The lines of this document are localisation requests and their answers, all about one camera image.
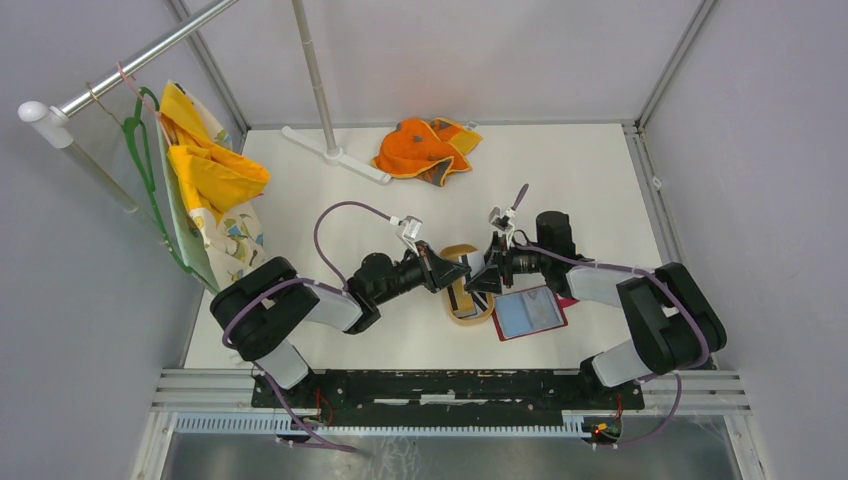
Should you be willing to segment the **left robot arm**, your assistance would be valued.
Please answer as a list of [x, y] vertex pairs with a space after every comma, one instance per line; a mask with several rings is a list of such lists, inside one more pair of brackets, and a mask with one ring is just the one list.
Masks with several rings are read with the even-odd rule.
[[438, 293], [471, 272], [416, 241], [399, 261], [383, 253], [366, 256], [338, 289], [299, 276], [278, 256], [217, 294], [210, 312], [223, 329], [224, 346], [274, 380], [278, 397], [297, 408], [314, 394], [313, 370], [288, 340], [300, 324], [356, 335], [381, 318], [382, 304], [418, 287]]

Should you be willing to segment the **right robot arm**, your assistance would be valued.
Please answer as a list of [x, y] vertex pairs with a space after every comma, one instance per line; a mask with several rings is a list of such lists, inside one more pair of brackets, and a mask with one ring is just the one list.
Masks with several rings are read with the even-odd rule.
[[602, 408], [625, 383], [699, 367], [726, 345], [721, 321], [683, 264], [648, 270], [585, 257], [576, 249], [569, 216], [559, 211], [538, 214], [535, 240], [517, 242], [514, 215], [512, 207], [490, 213], [496, 231], [482, 269], [465, 289], [500, 294], [515, 276], [539, 274], [562, 299], [620, 309], [628, 340], [580, 365], [577, 392], [585, 405]]

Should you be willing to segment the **red leather card holder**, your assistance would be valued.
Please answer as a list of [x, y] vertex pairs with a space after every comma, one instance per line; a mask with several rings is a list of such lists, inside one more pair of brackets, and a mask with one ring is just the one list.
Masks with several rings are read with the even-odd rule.
[[495, 296], [492, 318], [497, 336], [504, 342], [563, 328], [568, 325], [565, 310], [577, 303], [547, 286]]

